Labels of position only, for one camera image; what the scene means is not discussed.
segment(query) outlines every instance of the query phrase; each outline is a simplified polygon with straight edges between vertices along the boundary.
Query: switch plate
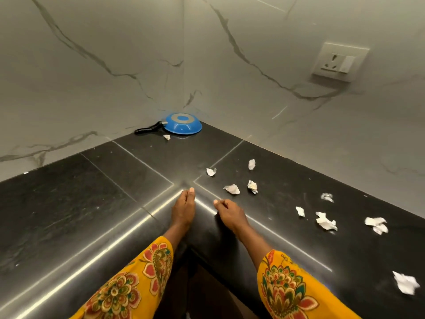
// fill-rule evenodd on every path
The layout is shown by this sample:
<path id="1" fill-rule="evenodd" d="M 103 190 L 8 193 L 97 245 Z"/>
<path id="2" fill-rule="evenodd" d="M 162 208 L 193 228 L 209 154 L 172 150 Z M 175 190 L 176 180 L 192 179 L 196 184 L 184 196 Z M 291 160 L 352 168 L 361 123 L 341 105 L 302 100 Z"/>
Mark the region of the switch plate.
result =
<path id="1" fill-rule="evenodd" d="M 313 74 L 352 82 L 368 52 L 368 48 L 325 42 L 317 58 Z"/>

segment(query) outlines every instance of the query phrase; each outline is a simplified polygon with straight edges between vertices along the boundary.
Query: pan handle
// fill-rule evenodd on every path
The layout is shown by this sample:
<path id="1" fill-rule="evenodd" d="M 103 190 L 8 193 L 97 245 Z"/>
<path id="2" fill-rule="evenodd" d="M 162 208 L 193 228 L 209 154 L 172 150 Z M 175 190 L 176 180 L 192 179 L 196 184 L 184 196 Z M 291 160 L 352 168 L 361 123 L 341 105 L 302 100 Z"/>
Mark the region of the pan handle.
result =
<path id="1" fill-rule="evenodd" d="M 159 130 L 160 128 L 162 128 L 162 121 L 156 122 L 154 125 L 148 127 L 148 128 L 141 128 L 141 129 L 137 129 L 134 131 L 135 135 L 140 135 L 140 134 L 145 134 L 145 133 L 149 133 L 149 132 L 153 132 L 156 130 Z"/>

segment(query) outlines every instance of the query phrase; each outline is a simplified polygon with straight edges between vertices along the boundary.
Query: kitchen counter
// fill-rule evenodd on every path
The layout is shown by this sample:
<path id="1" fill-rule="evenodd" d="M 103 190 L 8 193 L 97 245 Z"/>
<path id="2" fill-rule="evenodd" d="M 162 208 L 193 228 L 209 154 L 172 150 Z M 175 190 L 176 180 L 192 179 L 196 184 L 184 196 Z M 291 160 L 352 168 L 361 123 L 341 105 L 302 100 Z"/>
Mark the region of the kitchen counter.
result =
<path id="1" fill-rule="evenodd" d="M 171 206 L 190 186 L 197 212 L 175 265 L 190 253 L 260 317 L 268 315 L 255 268 L 213 199 L 237 202 L 274 248 L 362 318 L 425 312 L 424 219 L 206 124 L 192 136 L 162 135 L 130 134 L 0 183 L 0 318 L 72 315 L 165 231 Z M 214 177 L 205 172 L 211 166 Z M 223 190 L 232 183 L 240 195 Z M 321 199 L 325 192 L 334 203 Z M 336 220 L 338 231 L 318 226 L 317 211 Z M 365 217 L 384 217 L 389 233 L 377 235 Z M 403 295 L 393 270 L 422 288 Z"/>

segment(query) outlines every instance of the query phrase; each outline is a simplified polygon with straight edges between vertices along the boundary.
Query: crumpled paper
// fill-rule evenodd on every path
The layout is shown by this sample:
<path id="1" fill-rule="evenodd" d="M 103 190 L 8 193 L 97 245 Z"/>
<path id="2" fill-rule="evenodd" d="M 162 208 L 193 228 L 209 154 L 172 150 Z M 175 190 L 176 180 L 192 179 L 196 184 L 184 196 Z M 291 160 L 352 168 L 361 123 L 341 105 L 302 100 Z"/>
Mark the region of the crumpled paper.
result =
<path id="1" fill-rule="evenodd" d="M 252 190 L 254 194 L 258 193 L 257 183 L 252 180 L 248 181 L 248 188 Z"/>
<path id="2" fill-rule="evenodd" d="M 373 230 L 375 233 L 382 235 L 382 233 L 388 233 L 388 228 L 385 226 L 387 221 L 382 217 L 370 218 L 366 217 L 365 224 L 368 226 L 373 226 Z"/>
<path id="3" fill-rule="evenodd" d="M 237 187 L 237 185 L 232 184 L 230 186 L 226 186 L 223 189 L 226 189 L 228 192 L 230 192 L 232 195 L 238 195 L 241 192 L 239 191 L 239 188 Z"/>
<path id="4" fill-rule="evenodd" d="M 323 200 L 327 200 L 328 202 L 334 202 L 334 200 L 332 199 L 334 196 L 331 193 L 322 193 L 322 195 L 320 196 L 320 198 L 322 198 Z"/>
<path id="5" fill-rule="evenodd" d="M 320 211 L 316 212 L 316 215 L 319 218 L 316 218 L 316 221 L 319 225 L 321 225 L 326 230 L 338 230 L 337 222 L 335 220 L 330 221 L 326 218 L 326 213 L 321 213 Z"/>
<path id="6" fill-rule="evenodd" d="M 397 281 L 397 286 L 400 291 L 404 294 L 415 294 L 415 289 L 419 288 L 420 285 L 416 282 L 416 279 L 413 276 L 407 276 L 401 273 L 394 272 L 394 279 Z"/>
<path id="7" fill-rule="evenodd" d="M 214 168 L 214 169 L 207 168 L 207 174 L 210 177 L 214 176 L 216 172 L 217 172 L 217 168 Z"/>
<path id="8" fill-rule="evenodd" d="M 249 170 L 254 170 L 254 168 L 255 168 L 255 159 L 251 159 L 251 160 L 248 162 L 248 169 L 249 169 Z"/>
<path id="9" fill-rule="evenodd" d="M 297 210 L 299 216 L 305 217 L 305 213 L 304 213 L 304 209 L 303 208 L 301 208 L 301 207 L 295 207 L 295 209 Z"/>

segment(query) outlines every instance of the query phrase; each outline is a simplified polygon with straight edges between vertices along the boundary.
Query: yellow floral kurta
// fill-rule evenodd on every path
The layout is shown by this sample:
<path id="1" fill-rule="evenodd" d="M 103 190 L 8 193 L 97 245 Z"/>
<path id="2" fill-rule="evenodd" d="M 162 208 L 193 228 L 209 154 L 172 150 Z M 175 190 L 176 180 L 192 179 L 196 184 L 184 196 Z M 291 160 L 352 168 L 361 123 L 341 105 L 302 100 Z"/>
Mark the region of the yellow floral kurta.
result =
<path id="1" fill-rule="evenodd" d="M 257 282 L 273 319 L 360 319 L 283 252 L 271 250 L 263 258 Z"/>
<path id="2" fill-rule="evenodd" d="M 71 319 L 151 319 L 173 265 L 173 247 L 163 236 L 106 282 Z"/>
<path id="3" fill-rule="evenodd" d="M 173 265 L 173 247 L 158 237 L 106 282 L 71 319 L 152 319 Z M 325 286 L 282 252 L 258 268 L 258 291 L 273 319 L 359 319 Z"/>

